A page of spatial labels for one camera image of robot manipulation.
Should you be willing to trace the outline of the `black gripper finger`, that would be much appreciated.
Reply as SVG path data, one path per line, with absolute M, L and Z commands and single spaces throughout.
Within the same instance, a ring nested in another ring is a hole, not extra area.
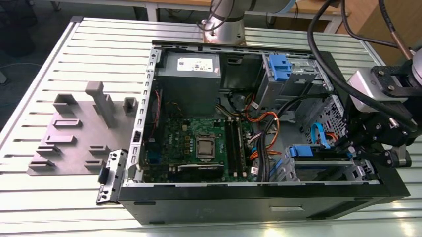
M 386 168 L 412 167 L 413 161 L 405 145 L 382 151 L 371 151 L 370 149 L 365 149 L 362 146 L 350 146 L 347 149 L 354 157 L 365 159 L 371 163 L 377 163 Z
M 339 139 L 334 143 L 337 149 L 346 149 L 350 146 L 355 146 L 363 142 L 366 138 L 366 131 L 363 126 L 355 122 L 350 121 L 346 124 L 346 128 L 343 134 L 341 135 Z

